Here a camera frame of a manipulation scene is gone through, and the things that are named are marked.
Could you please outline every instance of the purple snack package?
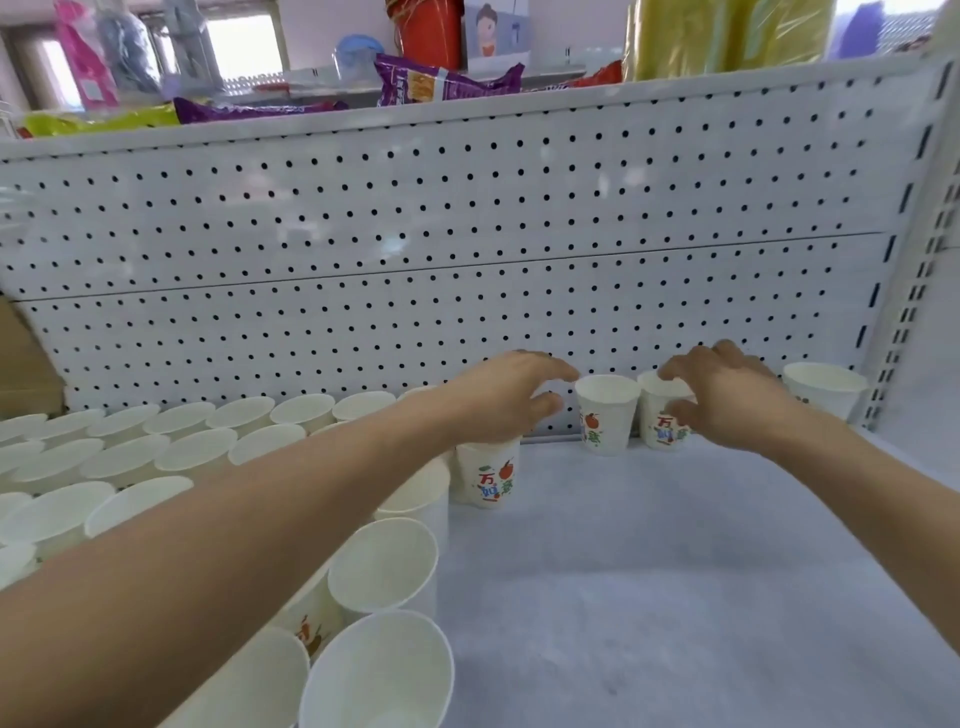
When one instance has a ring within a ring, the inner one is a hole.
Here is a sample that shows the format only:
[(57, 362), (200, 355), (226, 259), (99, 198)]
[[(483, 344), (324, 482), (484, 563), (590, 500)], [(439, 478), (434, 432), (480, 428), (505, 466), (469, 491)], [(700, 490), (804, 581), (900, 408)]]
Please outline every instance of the purple snack package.
[(519, 93), (520, 78), (523, 76), (523, 63), (518, 63), (500, 78), (485, 83), (445, 68), (420, 65), (382, 53), (377, 54), (373, 64), (383, 79), (383, 91), (377, 103), (381, 107)]
[(203, 124), (207, 121), (235, 121), (236, 119), (262, 119), (267, 116), (296, 116), (319, 111), (341, 111), (349, 107), (343, 101), (322, 101), (319, 104), (282, 107), (240, 107), (232, 104), (208, 106), (180, 96), (174, 99), (174, 109), (181, 124)]

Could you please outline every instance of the red container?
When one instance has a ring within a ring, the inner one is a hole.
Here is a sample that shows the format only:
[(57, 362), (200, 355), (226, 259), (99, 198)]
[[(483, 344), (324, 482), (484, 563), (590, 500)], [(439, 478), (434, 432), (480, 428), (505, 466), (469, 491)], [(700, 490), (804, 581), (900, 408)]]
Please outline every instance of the red container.
[(396, 47), (403, 58), (460, 68), (463, 0), (395, 0), (387, 14), (396, 25)]

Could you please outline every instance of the human hand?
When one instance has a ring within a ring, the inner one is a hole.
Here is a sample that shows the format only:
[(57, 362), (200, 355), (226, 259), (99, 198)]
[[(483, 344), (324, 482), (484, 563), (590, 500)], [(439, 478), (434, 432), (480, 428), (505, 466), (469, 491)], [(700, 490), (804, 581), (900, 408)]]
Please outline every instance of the human hand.
[(444, 412), (454, 445), (505, 443), (564, 406), (554, 392), (533, 396), (543, 383), (579, 377), (565, 361), (543, 352), (506, 352), (422, 396), (432, 398), (438, 411)]
[(769, 455), (777, 438), (789, 437), (816, 414), (786, 390), (755, 356), (732, 341), (712, 349), (694, 347), (674, 356), (658, 371), (661, 379), (679, 377), (697, 402), (675, 400), (668, 414), (717, 445)]

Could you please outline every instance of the forearm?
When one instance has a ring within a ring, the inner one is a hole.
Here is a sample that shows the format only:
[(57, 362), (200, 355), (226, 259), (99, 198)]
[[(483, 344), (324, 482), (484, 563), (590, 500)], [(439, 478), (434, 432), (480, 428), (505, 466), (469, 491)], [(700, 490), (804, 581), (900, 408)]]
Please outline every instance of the forearm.
[(847, 526), (960, 652), (960, 494), (819, 413), (764, 454)]
[(44, 564), (0, 595), (0, 726), (153, 728), (452, 437), (409, 398)]

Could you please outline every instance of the human arm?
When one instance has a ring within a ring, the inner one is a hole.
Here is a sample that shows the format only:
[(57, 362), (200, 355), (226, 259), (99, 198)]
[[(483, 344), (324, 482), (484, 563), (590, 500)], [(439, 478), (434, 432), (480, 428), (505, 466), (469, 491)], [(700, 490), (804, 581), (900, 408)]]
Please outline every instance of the human arm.
[(668, 411), (708, 439), (756, 452), (809, 488), (960, 652), (960, 494), (796, 401), (732, 342), (675, 356), (697, 403)]
[(576, 377), (503, 354), (51, 559), (0, 593), (0, 728), (154, 728), (417, 469), (529, 431)]

